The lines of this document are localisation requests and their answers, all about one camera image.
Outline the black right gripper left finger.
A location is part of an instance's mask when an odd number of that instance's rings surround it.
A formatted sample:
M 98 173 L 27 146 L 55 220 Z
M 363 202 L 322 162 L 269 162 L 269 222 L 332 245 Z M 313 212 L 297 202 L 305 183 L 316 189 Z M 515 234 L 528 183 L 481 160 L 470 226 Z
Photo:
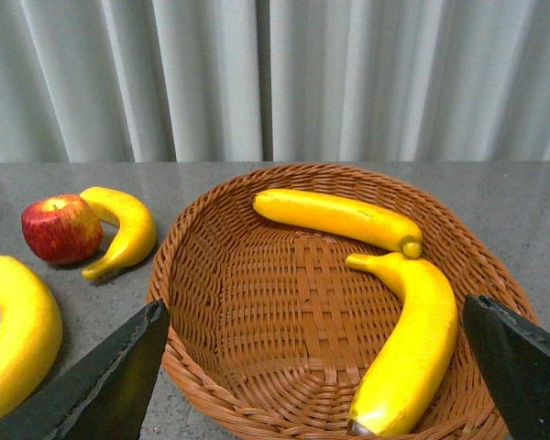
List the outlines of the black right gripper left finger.
M 0 439 L 138 439 L 170 324 L 149 302 L 32 398 L 0 419 Z

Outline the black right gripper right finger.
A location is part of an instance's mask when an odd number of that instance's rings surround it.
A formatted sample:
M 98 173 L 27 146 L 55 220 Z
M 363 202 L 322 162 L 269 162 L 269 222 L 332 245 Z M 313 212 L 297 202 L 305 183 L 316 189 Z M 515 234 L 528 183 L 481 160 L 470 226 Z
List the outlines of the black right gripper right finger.
M 486 295 L 465 299 L 463 326 L 514 439 L 550 439 L 550 333 Z

